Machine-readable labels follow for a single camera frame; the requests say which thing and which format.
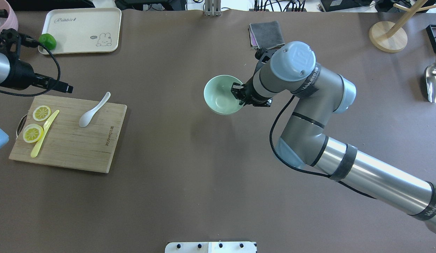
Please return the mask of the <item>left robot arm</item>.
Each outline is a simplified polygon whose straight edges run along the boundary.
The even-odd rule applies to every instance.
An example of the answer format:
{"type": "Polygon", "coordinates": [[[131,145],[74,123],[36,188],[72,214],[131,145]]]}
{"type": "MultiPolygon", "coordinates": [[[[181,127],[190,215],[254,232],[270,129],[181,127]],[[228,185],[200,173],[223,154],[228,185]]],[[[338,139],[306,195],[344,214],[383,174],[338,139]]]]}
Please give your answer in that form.
{"type": "Polygon", "coordinates": [[[22,91],[30,86],[43,89],[39,93],[16,93],[0,90],[0,93],[19,96],[35,97],[47,93],[48,91],[59,91],[62,93],[72,93],[73,87],[68,83],[61,82],[61,70],[56,58],[51,55],[57,68],[57,77],[51,78],[34,72],[32,66],[21,61],[18,56],[12,53],[0,52],[0,87],[22,91]]]}

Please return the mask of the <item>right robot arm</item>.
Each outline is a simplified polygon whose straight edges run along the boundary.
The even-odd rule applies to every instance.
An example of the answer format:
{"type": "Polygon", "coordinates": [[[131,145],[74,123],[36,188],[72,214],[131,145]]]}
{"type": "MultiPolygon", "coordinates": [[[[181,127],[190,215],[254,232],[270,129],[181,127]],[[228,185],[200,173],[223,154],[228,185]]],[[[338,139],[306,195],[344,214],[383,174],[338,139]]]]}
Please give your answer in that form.
{"type": "Polygon", "coordinates": [[[357,91],[352,82],[319,64],[301,41],[259,48],[255,58],[253,76],[245,84],[234,82],[231,93],[240,105],[255,107],[269,107],[282,91],[298,98],[279,141],[271,146],[282,163],[300,172],[306,165],[317,168],[318,176],[397,208],[436,234],[435,184],[324,133],[332,114],[353,104],[357,91]]]}

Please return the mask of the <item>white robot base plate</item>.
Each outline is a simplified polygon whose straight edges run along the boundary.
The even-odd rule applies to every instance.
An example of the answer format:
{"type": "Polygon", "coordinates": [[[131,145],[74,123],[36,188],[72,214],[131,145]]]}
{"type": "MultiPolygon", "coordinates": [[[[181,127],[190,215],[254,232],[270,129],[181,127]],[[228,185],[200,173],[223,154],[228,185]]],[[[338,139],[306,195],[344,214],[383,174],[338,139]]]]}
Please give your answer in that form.
{"type": "Polygon", "coordinates": [[[171,242],[165,253],[257,253],[258,247],[251,241],[171,242]]]}

